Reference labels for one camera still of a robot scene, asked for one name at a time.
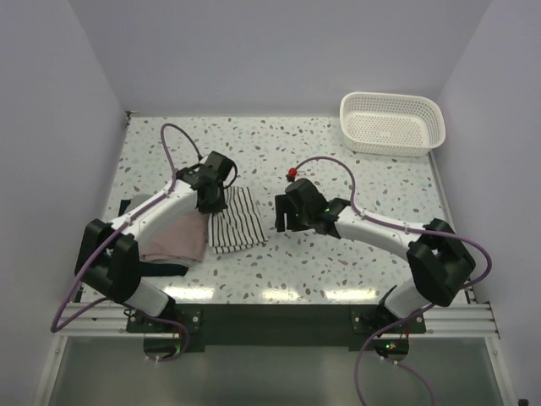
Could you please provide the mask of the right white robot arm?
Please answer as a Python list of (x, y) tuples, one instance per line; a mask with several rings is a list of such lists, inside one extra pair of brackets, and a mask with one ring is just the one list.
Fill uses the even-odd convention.
[(421, 233), (399, 228), (388, 217), (369, 220), (368, 213), (342, 198), (327, 200), (306, 178), (286, 187), (275, 197), (275, 228), (279, 233), (313, 230), (319, 235), (372, 245), (403, 259), (411, 276), (391, 288), (363, 318), (372, 328), (396, 332), (407, 316), (428, 305), (448, 307), (476, 267), (451, 226), (433, 219), (420, 226)]

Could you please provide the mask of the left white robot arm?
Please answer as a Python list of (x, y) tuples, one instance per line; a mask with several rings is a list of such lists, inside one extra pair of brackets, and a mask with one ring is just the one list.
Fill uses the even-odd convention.
[(113, 302), (144, 313), (155, 331), (169, 330), (175, 321), (175, 301), (143, 279), (139, 249), (191, 211), (223, 211), (224, 183), (236, 171), (233, 160), (213, 151), (202, 162), (175, 170), (164, 189), (133, 210), (110, 222), (90, 222), (79, 250), (78, 280)]

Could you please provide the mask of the black white striped tank top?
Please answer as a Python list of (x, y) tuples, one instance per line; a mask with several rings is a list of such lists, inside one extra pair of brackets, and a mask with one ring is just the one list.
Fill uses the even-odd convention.
[(232, 186), (225, 191), (225, 202), (227, 207), (208, 221), (208, 245), (215, 254), (247, 250), (267, 241), (250, 188)]

